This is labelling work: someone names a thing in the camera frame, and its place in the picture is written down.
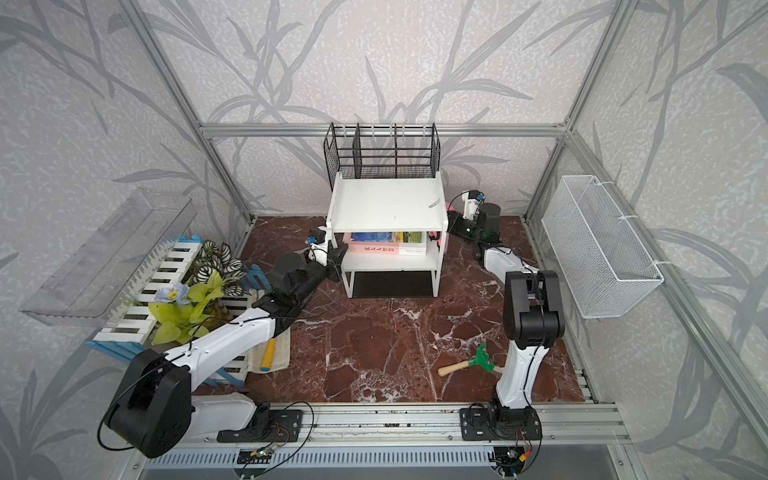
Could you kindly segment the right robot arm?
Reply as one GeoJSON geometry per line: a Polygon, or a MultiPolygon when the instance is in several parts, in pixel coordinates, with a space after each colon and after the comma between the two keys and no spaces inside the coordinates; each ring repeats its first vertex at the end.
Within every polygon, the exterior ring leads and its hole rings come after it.
{"type": "Polygon", "coordinates": [[[462,212],[448,209],[449,232],[474,247],[476,260],[503,286],[502,325],[509,351],[487,407],[499,431],[536,418],[532,393],[538,370],[565,331],[558,275],[540,270],[500,241],[500,207],[471,200],[462,212]]]}

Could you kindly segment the clear plastic wall shelf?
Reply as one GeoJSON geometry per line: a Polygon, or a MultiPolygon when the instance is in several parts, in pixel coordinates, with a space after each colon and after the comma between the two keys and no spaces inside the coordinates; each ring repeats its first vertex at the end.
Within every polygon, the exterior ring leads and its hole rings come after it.
{"type": "Polygon", "coordinates": [[[20,311],[49,326],[116,325],[196,215],[188,196],[135,190],[20,311]]]}

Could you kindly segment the green artificial plant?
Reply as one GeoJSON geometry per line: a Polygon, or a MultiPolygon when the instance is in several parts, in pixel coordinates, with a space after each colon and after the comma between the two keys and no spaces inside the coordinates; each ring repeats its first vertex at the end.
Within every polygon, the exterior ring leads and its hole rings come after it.
{"type": "Polygon", "coordinates": [[[205,322],[212,317],[209,305],[224,294],[219,282],[215,273],[206,283],[175,283],[159,289],[154,301],[148,304],[149,313],[158,324],[152,344],[183,345],[207,335],[209,328],[205,322]]]}

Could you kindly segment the yellow toy shovel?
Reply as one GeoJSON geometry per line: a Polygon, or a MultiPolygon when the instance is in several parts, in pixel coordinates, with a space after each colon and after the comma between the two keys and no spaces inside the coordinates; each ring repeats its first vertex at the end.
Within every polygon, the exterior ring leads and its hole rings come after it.
{"type": "Polygon", "coordinates": [[[276,351],[276,344],[277,344],[277,341],[275,338],[270,339],[266,343],[264,353],[261,359],[260,367],[259,367],[260,372],[269,372],[272,369],[275,351],[276,351]]]}

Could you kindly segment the green toy rake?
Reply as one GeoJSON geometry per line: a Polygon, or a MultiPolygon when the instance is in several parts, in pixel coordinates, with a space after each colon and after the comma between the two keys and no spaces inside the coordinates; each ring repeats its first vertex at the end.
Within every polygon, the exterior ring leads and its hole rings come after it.
{"type": "Polygon", "coordinates": [[[445,377],[449,374],[452,374],[454,372],[464,370],[470,367],[479,367],[486,372],[494,371],[495,365],[490,360],[485,343],[481,344],[477,348],[475,355],[472,358],[453,364],[453,365],[440,367],[437,370],[437,372],[439,376],[445,377]]]}

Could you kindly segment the blue book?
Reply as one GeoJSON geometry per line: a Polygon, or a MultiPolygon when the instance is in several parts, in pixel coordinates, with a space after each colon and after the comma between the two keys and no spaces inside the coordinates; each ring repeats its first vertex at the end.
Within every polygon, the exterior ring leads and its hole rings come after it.
{"type": "Polygon", "coordinates": [[[394,232],[352,232],[350,241],[363,244],[393,244],[397,242],[394,232]]]}

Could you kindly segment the white two-tier bookshelf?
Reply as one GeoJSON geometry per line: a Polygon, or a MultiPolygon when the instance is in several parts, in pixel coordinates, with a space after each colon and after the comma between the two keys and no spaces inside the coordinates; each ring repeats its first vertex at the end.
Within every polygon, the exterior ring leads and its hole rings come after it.
{"type": "Polygon", "coordinates": [[[337,177],[326,216],[330,241],[347,232],[424,232],[424,256],[362,254],[348,250],[340,262],[350,298],[436,297],[448,233],[441,174],[422,179],[343,179],[337,177]]]}

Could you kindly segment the pink cloth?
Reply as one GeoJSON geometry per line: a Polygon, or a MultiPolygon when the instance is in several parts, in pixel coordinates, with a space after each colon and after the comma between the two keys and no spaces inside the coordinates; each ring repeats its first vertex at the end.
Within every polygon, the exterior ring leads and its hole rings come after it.
{"type": "Polygon", "coordinates": [[[440,250],[442,252],[444,252],[445,249],[447,248],[448,242],[449,242],[449,238],[450,238],[450,236],[449,236],[449,234],[447,232],[442,232],[440,234],[440,239],[438,240],[438,247],[440,248],[440,250]]]}

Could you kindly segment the blue white picket crate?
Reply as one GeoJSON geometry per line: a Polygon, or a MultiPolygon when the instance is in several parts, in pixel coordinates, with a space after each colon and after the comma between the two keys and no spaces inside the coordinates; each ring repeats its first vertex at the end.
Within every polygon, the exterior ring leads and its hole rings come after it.
{"type": "Polygon", "coordinates": [[[246,267],[227,244],[182,237],[118,323],[86,345],[128,363],[151,347],[201,339],[270,290],[261,269],[246,267]]]}

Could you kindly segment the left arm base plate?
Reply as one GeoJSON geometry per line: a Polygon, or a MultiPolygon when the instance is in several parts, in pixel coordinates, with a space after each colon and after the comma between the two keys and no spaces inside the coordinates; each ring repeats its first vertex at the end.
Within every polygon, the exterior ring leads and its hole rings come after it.
{"type": "Polygon", "coordinates": [[[218,443],[295,443],[301,431],[303,411],[299,409],[257,411],[240,430],[219,431],[218,443]]]}

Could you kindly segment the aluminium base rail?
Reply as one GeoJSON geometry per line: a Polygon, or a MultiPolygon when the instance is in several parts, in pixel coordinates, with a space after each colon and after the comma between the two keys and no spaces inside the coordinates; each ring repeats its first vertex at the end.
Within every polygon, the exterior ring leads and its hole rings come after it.
{"type": "MultiPolygon", "coordinates": [[[[461,437],[459,410],[463,403],[329,403],[307,405],[261,404],[257,411],[299,409],[303,411],[298,441],[330,446],[454,446],[469,442],[490,445],[610,445],[628,444],[630,435],[618,409],[613,404],[544,403],[537,407],[543,438],[530,440],[465,441],[461,437]]],[[[175,447],[187,445],[266,444],[218,443],[217,433],[182,439],[175,447]]]]}

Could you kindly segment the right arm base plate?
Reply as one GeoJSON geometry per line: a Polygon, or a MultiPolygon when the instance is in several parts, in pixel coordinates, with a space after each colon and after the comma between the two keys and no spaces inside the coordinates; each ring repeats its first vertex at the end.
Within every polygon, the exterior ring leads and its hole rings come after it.
{"type": "Polygon", "coordinates": [[[473,404],[459,410],[461,437],[465,441],[530,440],[543,438],[538,412],[532,407],[490,408],[473,404]]]}

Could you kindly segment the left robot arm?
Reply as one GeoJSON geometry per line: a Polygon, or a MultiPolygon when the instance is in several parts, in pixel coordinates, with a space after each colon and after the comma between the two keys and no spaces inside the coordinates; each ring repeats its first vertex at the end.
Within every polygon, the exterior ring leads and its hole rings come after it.
{"type": "Polygon", "coordinates": [[[285,254],[273,269],[274,290],[236,319],[188,346],[135,356],[100,425],[147,458],[167,453],[186,437],[245,429],[257,410],[248,396],[194,391],[237,356],[287,331],[324,280],[340,279],[347,250],[345,244],[313,245],[305,256],[285,254]]]}

